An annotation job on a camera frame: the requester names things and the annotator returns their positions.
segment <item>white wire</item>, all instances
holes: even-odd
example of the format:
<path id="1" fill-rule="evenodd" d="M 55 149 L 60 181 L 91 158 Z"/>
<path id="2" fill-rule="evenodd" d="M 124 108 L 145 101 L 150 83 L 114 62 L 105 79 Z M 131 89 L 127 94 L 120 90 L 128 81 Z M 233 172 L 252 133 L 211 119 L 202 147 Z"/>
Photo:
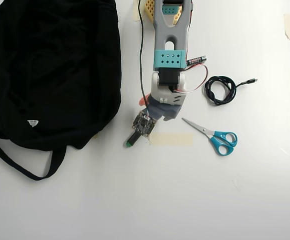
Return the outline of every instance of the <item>white wire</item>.
<path id="1" fill-rule="evenodd" d="M 197 90 L 202 86 L 202 84 L 205 83 L 205 81 L 206 81 L 207 78 L 208 78 L 208 73 L 209 73 L 207 66 L 204 65 L 203 63 L 199 63 L 199 64 L 197 64 L 197 65 L 195 65 L 195 66 L 193 66 L 193 67 L 190 67 L 190 68 L 188 68 L 188 69 L 186 69 L 186 70 L 193 69 L 193 68 L 195 68 L 195 67 L 205 67 L 205 69 L 206 69 L 206 77 L 205 77 L 205 79 L 202 81 L 202 83 L 201 83 L 198 87 L 196 87 L 194 90 L 191 90 L 191 91 L 180 91 L 180 90 L 177 89 L 177 90 L 175 90 L 175 92 L 177 92 L 177 93 L 179 93 L 179 94 L 191 94 L 191 93 L 194 93 L 195 91 L 197 91 Z"/>

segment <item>blue scissor handle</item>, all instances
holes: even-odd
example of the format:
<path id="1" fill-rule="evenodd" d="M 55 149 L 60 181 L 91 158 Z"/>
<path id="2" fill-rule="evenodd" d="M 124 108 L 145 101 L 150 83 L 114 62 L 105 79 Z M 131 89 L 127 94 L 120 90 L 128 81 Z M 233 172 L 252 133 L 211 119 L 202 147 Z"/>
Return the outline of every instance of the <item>blue scissor handle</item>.
<path id="1" fill-rule="evenodd" d="M 230 146 L 230 145 L 228 145 L 228 144 L 224 144 L 223 142 L 221 142 L 220 140 L 218 140 L 216 137 L 212 137 L 212 138 L 210 139 L 210 141 L 211 141 L 212 144 L 215 146 L 216 151 L 217 151 L 217 153 L 218 153 L 220 156 L 223 156 L 223 157 L 228 156 L 228 155 L 232 154 L 232 152 L 234 151 L 234 148 L 233 148 L 232 146 Z M 222 154 L 222 153 L 220 152 L 220 147 L 221 147 L 221 146 L 224 146 L 224 147 L 227 149 L 227 153 L 226 153 L 226 154 Z"/>
<path id="2" fill-rule="evenodd" d="M 227 135 L 233 135 L 235 137 L 234 141 L 228 141 L 226 139 Z M 218 137 L 220 139 L 222 139 L 225 143 L 228 143 L 230 146 L 235 147 L 237 146 L 238 143 L 238 137 L 235 133 L 233 132 L 223 132 L 223 131 L 216 131 L 214 134 L 215 137 Z"/>

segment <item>black cable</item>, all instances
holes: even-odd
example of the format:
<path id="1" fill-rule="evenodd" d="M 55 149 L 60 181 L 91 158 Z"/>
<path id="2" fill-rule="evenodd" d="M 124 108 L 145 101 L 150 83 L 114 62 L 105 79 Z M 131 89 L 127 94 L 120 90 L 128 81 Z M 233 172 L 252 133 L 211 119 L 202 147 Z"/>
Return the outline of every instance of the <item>black cable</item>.
<path id="1" fill-rule="evenodd" d="M 228 104 L 230 103 L 236 96 L 237 93 L 237 88 L 241 85 L 245 85 L 245 84 L 253 84 L 257 81 L 257 79 L 250 79 L 248 81 L 244 81 L 241 84 L 237 85 L 235 84 L 235 82 L 227 77 L 227 76 L 213 76 L 212 78 L 210 78 L 206 84 L 205 84 L 205 90 L 206 90 L 206 94 L 207 96 L 210 98 L 211 101 L 213 101 L 215 103 L 216 106 L 220 106 L 223 104 Z M 222 83 L 228 90 L 229 93 L 228 95 L 225 97 L 224 100 L 219 100 L 216 99 L 215 94 L 211 91 L 211 86 L 214 82 L 220 82 Z"/>
<path id="2" fill-rule="evenodd" d="M 141 58 L 142 58 L 142 54 L 143 54 L 143 45 L 144 45 L 144 22 L 143 22 L 143 18 L 141 17 L 141 12 L 140 12 L 140 2 L 141 2 L 141 0 L 139 0 L 139 3 L 138 3 L 138 14 L 139 14 L 140 23 L 141 23 L 141 45 L 140 45 L 140 53 L 139 53 L 140 87 L 141 87 L 141 93 L 143 94 L 143 97 L 145 100 L 145 105 L 146 105 L 147 111 L 149 111 L 147 99 L 146 99 L 145 92 L 144 92 L 144 86 L 143 86 L 143 66 L 142 66 Z"/>

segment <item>coiled black cable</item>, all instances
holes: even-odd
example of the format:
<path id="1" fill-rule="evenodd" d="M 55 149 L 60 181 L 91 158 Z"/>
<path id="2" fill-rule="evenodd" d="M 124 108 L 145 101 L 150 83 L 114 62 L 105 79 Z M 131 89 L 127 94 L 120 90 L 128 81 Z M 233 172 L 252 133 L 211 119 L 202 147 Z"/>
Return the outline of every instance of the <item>coiled black cable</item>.
<path id="1" fill-rule="evenodd" d="M 215 103 L 216 106 L 228 104 L 235 98 L 236 93 L 237 93 L 237 88 L 239 86 L 245 85 L 245 84 L 253 84 L 256 81 L 257 79 L 253 78 L 248 81 L 244 81 L 239 85 L 236 85 L 235 82 L 227 76 L 213 76 L 205 84 L 206 95 L 210 98 L 211 101 Z M 211 86 L 214 82 L 222 83 L 229 90 L 229 93 L 225 97 L 224 100 L 216 99 L 215 94 L 211 91 Z"/>

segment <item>scissor blade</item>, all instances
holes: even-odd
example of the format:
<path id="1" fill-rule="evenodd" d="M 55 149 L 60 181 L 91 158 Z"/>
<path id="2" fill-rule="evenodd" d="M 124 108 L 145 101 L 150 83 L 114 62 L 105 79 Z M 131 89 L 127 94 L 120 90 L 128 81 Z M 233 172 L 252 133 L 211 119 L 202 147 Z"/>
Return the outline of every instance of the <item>scissor blade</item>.
<path id="1" fill-rule="evenodd" d="M 197 129 L 198 131 L 202 132 L 205 135 L 214 135 L 215 131 L 211 131 L 209 129 L 204 128 L 203 126 L 199 126 L 198 124 L 193 123 L 192 121 L 189 121 L 185 118 L 182 118 L 186 123 L 188 123 L 193 128 Z"/>

